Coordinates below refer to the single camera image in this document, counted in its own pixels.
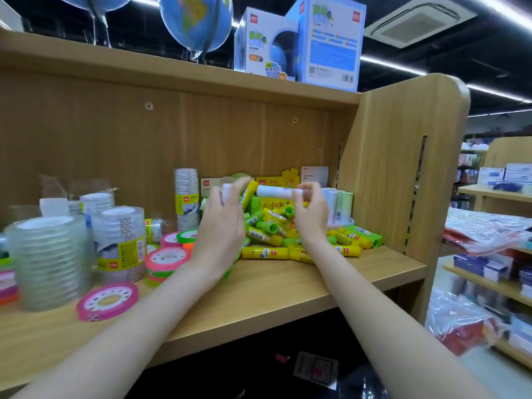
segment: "black floor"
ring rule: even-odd
[[[299,351],[338,360],[336,391],[292,375]],[[283,364],[276,353],[290,359]],[[245,399],[358,399],[360,375],[371,374],[367,362],[336,308],[147,369],[126,398],[235,399],[245,390]],[[374,394],[375,399],[385,397]]]

